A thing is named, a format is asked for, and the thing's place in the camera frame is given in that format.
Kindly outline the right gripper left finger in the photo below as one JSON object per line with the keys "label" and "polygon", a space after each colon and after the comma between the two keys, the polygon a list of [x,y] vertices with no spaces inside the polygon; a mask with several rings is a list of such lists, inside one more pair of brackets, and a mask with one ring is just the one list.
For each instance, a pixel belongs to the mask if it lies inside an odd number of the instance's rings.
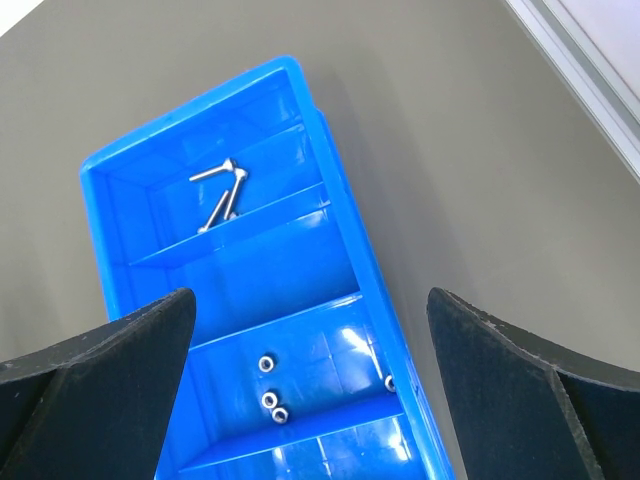
{"label": "right gripper left finger", "polygon": [[179,288],[2,362],[2,478],[153,478],[195,316],[193,291]]}

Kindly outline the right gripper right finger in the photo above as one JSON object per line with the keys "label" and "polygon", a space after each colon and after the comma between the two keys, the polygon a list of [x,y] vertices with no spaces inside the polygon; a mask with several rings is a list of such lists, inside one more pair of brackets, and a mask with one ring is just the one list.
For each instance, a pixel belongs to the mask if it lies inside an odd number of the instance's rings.
{"label": "right gripper right finger", "polygon": [[426,311],[470,479],[636,479],[639,374],[434,288]]}

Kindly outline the lone hex nut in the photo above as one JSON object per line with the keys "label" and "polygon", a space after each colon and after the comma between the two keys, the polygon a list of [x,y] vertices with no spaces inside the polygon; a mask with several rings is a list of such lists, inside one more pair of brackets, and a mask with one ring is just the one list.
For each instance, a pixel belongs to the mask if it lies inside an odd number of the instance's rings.
{"label": "lone hex nut", "polygon": [[269,373],[274,370],[277,360],[270,354],[264,354],[259,358],[258,368],[262,373]]}

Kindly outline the long silver screw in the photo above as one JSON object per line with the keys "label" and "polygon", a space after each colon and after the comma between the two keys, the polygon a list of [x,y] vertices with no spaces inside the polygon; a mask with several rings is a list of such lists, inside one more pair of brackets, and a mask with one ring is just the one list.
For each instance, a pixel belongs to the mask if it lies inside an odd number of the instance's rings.
{"label": "long silver screw", "polygon": [[222,193],[221,197],[219,198],[217,204],[215,205],[214,209],[212,210],[205,224],[198,228],[197,232],[199,234],[208,231],[215,224],[215,221],[217,220],[222,210],[224,209],[229,196],[230,196],[229,190],[225,190]]}
{"label": "long silver screw", "polygon": [[235,162],[231,158],[226,158],[220,165],[196,173],[189,177],[190,182],[197,182],[220,173],[233,172],[236,168]]}
{"label": "long silver screw", "polygon": [[233,173],[235,175],[235,182],[224,210],[224,220],[229,220],[231,218],[232,213],[234,212],[234,207],[239,195],[240,188],[244,181],[248,178],[248,172],[243,168],[236,167]]}

